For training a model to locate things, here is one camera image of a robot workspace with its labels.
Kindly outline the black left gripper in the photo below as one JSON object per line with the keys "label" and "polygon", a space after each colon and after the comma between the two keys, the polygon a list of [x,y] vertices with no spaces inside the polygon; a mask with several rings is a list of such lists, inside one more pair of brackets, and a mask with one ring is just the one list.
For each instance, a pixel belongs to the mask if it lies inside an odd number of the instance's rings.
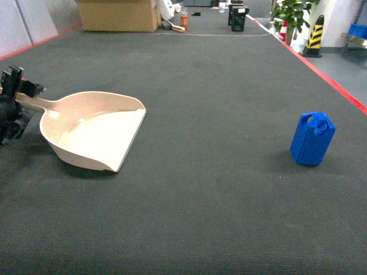
{"label": "black left gripper", "polygon": [[35,111],[23,110],[15,99],[17,93],[23,93],[31,98],[45,91],[41,84],[25,80],[24,69],[19,66],[9,66],[1,74],[1,145],[5,139],[19,139],[28,126]]}

